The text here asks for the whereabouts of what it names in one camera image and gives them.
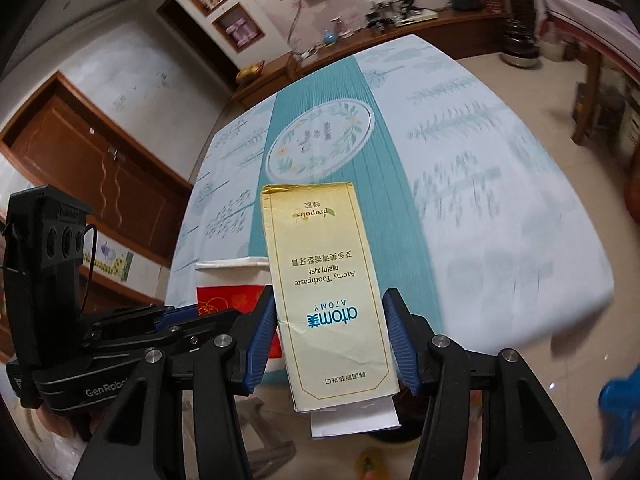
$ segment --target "oval floral design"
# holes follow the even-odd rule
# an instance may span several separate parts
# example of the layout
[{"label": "oval floral design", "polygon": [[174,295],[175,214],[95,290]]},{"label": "oval floral design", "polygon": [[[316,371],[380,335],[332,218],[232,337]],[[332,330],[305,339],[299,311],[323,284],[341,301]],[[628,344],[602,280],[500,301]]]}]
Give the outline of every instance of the oval floral design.
[{"label": "oval floral design", "polygon": [[267,177],[274,184],[304,184],[339,170],[369,140],[375,118],[369,105],[338,99],[291,121],[271,145]]}]

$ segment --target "yellow box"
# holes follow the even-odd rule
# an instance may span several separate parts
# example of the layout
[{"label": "yellow box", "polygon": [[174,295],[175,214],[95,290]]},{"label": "yellow box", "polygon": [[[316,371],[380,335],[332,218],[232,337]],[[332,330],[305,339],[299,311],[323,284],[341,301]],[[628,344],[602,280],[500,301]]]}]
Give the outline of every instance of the yellow box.
[{"label": "yellow box", "polygon": [[378,280],[353,185],[265,186],[261,202],[296,410],[396,393]]}]

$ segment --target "brown door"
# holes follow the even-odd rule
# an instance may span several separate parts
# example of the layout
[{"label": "brown door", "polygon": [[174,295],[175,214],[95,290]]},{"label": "brown door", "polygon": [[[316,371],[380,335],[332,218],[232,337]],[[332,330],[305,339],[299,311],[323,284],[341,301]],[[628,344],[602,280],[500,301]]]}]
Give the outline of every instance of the brown door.
[{"label": "brown door", "polygon": [[72,98],[54,87],[2,141],[28,178],[82,200],[105,234],[170,264],[190,186]]}]

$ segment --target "metal bolt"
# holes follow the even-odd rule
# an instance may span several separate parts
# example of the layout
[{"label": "metal bolt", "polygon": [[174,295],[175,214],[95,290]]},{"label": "metal bolt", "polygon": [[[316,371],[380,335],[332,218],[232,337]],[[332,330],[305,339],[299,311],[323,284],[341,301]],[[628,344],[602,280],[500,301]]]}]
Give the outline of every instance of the metal bolt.
[{"label": "metal bolt", "polygon": [[225,346],[229,346],[233,340],[229,334],[220,334],[213,340],[213,344],[219,348],[224,348]]},{"label": "metal bolt", "polygon": [[508,362],[514,363],[520,358],[520,354],[518,354],[513,348],[507,348],[502,351],[502,357],[504,357]]},{"label": "metal bolt", "polygon": [[438,348],[446,348],[451,344],[451,339],[445,335],[435,335],[433,339],[431,339],[431,342]]},{"label": "metal bolt", "polygon": [[152,348],[145,354],[145,361],[147,363],[157,363],[162,358],[162,352],[157,348]]}]

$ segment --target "teal stripe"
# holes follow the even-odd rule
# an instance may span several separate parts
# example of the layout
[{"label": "teal stripe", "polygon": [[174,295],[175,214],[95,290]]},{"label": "teal stripe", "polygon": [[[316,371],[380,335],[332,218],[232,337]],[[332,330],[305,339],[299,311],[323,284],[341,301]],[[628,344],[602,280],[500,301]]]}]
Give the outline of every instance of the teal stripe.
[{"label": "teal stripe", "polygon": [[[355,58],[333,63],[278,93],[264,147],[258,196],[264,185],[277,184],[267,178],[265,164],[278,134],[311,108],[340,98],[358,99],[371,106],[376,123],[360,153],[335,173],[314,182],[353,182],[380,293],[391,287],[398,288],[409,309],[425,316],[431,327],[441,332],[442,317],[431,259],[411,189],[385,121]],[[249,254],[266,255],[260,207],[254,208]]]}]

